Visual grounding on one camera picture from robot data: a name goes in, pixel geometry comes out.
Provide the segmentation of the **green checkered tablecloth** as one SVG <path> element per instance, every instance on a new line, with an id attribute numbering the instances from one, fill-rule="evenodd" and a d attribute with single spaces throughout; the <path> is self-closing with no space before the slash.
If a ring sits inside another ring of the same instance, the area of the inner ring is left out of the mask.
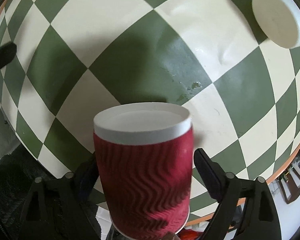
<path id="1" fill-rule="evenodd" d="M 300 145 L 300 47 L 266 37 L 251 0 L 0 0 L 0 158 L 23 145 L 60 177 L 93 153 L 93 117 L 159 101 L 238 177 L 275 178 Z"/>

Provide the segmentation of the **red ripple paper cup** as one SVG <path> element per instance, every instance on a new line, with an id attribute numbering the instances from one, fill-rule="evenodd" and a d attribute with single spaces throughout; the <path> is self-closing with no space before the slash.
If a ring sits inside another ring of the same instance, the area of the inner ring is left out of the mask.
<path id="1" fill-rule="evenodd" d="M 115 228 L 131 239 L 161 239 L 181 229 L 190 213 L 189 110 L 163 102 L 111 107 L 94 117 L 93 136 Z"/>

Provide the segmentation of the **white paper cup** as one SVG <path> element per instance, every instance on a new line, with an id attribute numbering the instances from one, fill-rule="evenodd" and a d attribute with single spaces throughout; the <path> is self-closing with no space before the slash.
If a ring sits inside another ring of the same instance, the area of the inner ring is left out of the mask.
<path id="1" fill-rule="evenodd" d="M 293 0 L 252 0 L 253 14 L 262 31 L 278 46 L 300 46 L 300 9 Z"/>

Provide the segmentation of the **dark wooden table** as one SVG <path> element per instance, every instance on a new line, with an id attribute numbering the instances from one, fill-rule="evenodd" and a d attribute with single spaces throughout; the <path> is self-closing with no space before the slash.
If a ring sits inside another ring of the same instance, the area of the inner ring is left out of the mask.
<path id="1" fill-rule="evenodd" d="M 286 169 L 277 179 L 283 199 L 291 204 L 300 196 L 300 174 L 294 167 Z"/>

